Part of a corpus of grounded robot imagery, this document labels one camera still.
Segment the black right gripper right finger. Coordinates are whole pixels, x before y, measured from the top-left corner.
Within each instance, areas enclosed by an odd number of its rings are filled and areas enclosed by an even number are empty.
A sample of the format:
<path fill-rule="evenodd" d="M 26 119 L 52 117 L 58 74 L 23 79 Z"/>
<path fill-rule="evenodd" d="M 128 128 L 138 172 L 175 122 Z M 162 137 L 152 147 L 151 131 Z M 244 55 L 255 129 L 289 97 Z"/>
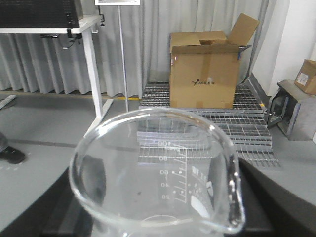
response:
<path fill-rule="evenodd" d="M 316 207 L 239 159 L 245 224 L 238 237 L 314 237 Z"/>

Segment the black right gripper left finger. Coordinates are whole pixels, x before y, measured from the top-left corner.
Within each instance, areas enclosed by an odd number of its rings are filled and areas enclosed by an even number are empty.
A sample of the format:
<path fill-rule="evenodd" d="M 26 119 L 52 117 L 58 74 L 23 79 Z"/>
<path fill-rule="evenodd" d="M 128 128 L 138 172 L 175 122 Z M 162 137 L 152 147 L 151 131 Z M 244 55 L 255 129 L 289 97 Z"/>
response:
<path fill-rule="evenodd" d="M 93 219 L 75 198 L 69 170 L 22 214 L 5 227 L 2 237 L 89 237 Z"/>

